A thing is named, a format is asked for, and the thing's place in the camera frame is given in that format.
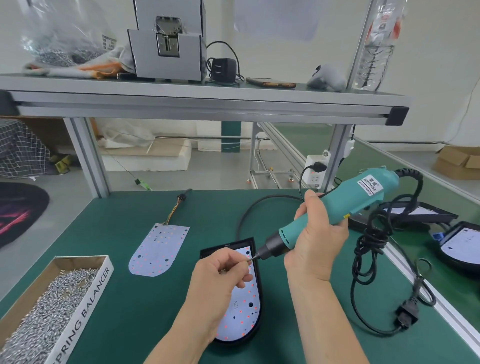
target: hand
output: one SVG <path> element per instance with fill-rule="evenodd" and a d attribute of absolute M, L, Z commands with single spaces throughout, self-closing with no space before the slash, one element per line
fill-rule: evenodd
<path fill-rule="evenodd" d="M 174 327 L 193 330 L 205 341 L 205 347 L 211 343 L 228 309 L 233 288 L 245 288 L 245 282 L 253 280 L 248 268 L 251 262 L 247 260 L 247 256 L 228 248 L 199 260 Z"/>
<path fill-rule="evenodd" d="M 284 262 L 287 271 L 295 270 L 329 281 L 333 262 L 348 238 L 348 220 L 337 226 L 330 225 L 319 195 L 322 194 L 312 190 L 305 193 L 305 202 L 297 210 L 295 220 L 308 212 L 308 224 Z"/>

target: person's left hand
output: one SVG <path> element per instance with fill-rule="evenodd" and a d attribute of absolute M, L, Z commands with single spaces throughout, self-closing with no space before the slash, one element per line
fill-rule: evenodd
<path fill-rule="evenodd" d="M 225 315 L 235 286 L 245 288 L 253 280 L 247 263 L 249 258 L 234 250 L 223 248 L 195 265 L 187 298 L 174 326 L 193 330 L 206 344 L 211 343 Z"/>

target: plastic bag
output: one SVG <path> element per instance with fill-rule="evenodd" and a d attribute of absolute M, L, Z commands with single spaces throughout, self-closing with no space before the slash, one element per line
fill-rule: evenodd
<path fill-rule="evenodd" d="M 33 0 L 23 11 L 22 46 L 40 66 L 78 66 L 117 43 L 95 0 Z"/>
<path fill-rule="evenodd" d="M 129 148 L 131 146 L 149 146 L 155 136 L 148 129 L 133 126 L 128 121 L 116 119 L 103 130 L 105 141 L 100 143 L 104 148 Z"/>

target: electrical socket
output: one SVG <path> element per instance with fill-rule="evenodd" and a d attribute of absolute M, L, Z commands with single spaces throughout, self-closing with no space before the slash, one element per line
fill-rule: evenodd
<path fill-rule="evenodd" d="M 321 162 L 328 166 L 330 161 L 330 152 L 325 150 L 321 156 L 307 156 L 307 161 L 305 162 L 305 167 L 313 165 L 315 162 Z M 319 187 L 324 181 L 325 171 L 317 173 L 314 170 L 306 170 L 303 174 L 302 181 L 306 185 L 315 185 Z"/>

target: electric screwdriver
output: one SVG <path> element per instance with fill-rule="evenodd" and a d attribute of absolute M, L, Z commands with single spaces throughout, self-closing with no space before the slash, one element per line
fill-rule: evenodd
<path fill-rule="evenodd" d="M 398 188 L 399 180 L 398 174 L 387 170 L 386 167 L 372 168 L 342 182 L 337 188 L 320 196 L 327 210 L 330 224 L 336 225 L 366 207 L 382 202 L 385 194 Z M 258 258 L 265 260 L 292 250 L 300 233 L 307 226 L 307 222 L 308 213 L 280 228 L 266 240 L 264 246 L 258 249 L 252 260 Z"/>

